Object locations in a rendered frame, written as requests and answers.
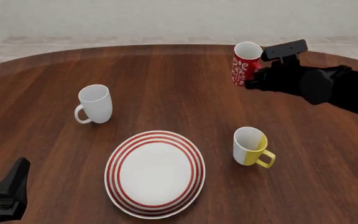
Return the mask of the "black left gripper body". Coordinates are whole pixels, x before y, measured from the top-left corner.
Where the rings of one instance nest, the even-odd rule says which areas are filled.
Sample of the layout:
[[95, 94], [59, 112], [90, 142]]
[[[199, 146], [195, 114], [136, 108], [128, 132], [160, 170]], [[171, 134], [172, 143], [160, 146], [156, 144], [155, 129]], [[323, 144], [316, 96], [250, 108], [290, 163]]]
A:
[[0, 221], [21, 220], [27, 208], [27, 200], [3, 199], [0, 201]]

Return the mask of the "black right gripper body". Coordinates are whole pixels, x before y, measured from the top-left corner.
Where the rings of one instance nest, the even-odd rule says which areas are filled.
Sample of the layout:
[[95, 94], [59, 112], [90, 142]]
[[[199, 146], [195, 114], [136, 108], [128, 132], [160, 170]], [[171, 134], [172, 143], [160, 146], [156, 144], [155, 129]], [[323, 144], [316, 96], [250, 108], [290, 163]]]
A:
[[262, 68], [262, 91], [275, 91], [287, 94], [300, 94], [300, 80], [303, 68], [299, 64], [272, 63]]

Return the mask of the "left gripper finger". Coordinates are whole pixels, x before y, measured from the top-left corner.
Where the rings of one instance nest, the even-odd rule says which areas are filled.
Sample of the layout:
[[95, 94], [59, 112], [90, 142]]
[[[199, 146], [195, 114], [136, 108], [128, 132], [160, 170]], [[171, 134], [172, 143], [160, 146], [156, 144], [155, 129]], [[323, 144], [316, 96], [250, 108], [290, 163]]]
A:
[[27, 178], [30, 162], [18, 158], [8, 174], [0, 181], [0, 203], [27, 203]]

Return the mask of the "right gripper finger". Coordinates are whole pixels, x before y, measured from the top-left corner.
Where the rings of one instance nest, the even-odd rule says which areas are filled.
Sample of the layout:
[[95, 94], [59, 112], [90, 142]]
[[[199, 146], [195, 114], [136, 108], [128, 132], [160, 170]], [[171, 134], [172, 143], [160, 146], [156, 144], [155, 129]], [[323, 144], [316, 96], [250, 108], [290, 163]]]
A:
[[271, 68], [260, 68], [253, 74], [253, 79], [266, 79], [271, 72]]
[[264, 80], [246, 80], [244, 82], [244, 86], [246, 89], [253, 90], [263, 90], [264, 89]]

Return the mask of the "red patterned mug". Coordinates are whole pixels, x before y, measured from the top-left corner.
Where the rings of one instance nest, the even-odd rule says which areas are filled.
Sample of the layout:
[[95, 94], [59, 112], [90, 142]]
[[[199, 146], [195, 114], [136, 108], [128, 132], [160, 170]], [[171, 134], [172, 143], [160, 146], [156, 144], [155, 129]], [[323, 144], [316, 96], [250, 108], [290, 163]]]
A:
[[234, 47], [231, 72], [234, 84], [242, 86], [253, 78], [253, 74], [262, 68], [259, 63], [262, 53], [262, 47], [253, 42], [241, 42]]

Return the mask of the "small flat plate on stalk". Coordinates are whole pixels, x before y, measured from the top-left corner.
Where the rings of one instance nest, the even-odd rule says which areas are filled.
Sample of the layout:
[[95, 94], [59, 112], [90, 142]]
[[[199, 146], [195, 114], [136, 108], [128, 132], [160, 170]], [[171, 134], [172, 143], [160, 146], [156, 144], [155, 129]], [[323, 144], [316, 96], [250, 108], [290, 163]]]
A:
[[261, 59], [264, 62], [269, 62], [277, 59], [297, 56], [307, 50], [308, 46], [305, 39], [294, 40], [292, 42], [286, 42], [264, 48]]

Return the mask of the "white and yellow mug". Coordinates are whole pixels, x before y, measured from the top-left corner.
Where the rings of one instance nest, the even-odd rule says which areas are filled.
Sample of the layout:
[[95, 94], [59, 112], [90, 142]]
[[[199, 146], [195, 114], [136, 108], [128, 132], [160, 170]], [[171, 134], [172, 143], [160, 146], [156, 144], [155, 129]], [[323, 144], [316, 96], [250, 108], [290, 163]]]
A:
[[[267, 137], [261, 130], [250, 126], [238, 128], [233, 136], [233, 158], [243, 166], [258, 164], [269, 169], [275, 162], [275, 154], [267, 150], [267, 145]], [[270, 158], [269, 163], [259, 159], [262, 154]]]

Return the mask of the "white plate with red rings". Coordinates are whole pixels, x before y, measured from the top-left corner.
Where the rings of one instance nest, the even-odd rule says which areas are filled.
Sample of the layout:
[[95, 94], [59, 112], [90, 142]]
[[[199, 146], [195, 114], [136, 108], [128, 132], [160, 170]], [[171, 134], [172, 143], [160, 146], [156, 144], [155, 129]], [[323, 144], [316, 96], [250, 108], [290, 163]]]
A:
[[105, 167], [104, 185], [120, 210], [156, 220], [189, 207], [205, 177], [203, 156], [189, 139], [153, 130], [136, 134], [115, 148]]

